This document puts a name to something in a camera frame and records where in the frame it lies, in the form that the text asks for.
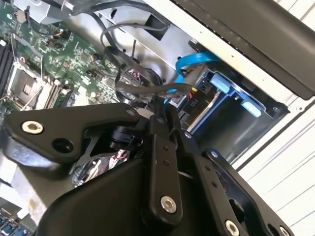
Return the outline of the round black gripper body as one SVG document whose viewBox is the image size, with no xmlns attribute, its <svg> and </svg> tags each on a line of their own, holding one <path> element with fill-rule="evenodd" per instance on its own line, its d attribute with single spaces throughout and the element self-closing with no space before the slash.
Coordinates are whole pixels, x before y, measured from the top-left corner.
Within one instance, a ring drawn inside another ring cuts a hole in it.
<svg viewBox="0 0 315 236">
<path fill-rule="evenodd" d="M 133 159 L 56 199 L 38 236 L 219 236 L 201 183 L 176 161 Z"/>
</svg>

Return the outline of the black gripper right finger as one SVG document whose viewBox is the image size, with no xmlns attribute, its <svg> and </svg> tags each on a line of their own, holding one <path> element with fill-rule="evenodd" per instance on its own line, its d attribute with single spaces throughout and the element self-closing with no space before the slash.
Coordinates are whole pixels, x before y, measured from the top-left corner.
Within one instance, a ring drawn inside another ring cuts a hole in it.
<svg viewBox="0 0 315 236">
<path fill-rule="evenodd" d="M 199 216 L 209 236 L 292 236 L 289 226 L 213 148 L 200 151 L 181 128 L 176 108 L 166 106 L 180 170 L 192 175 L 201 204 Z"/>
</svg>

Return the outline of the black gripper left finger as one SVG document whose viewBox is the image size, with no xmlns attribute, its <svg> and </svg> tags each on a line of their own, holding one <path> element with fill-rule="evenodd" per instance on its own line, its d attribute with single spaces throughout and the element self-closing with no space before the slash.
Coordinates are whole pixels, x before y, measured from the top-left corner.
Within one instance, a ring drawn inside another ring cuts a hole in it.
<svg viewBox="0 0 315 236">
<path fill-rule="evenodd" d="M 127 161 L 165 158 L 177 163 L 166 106 L 156 101 L 150 118 L 125 103 L 13 112 L 4 119 L 2 151 L 50 180 L 67 177 L 82 160 L 120 149 L 129 151 Z"/>
</svg>

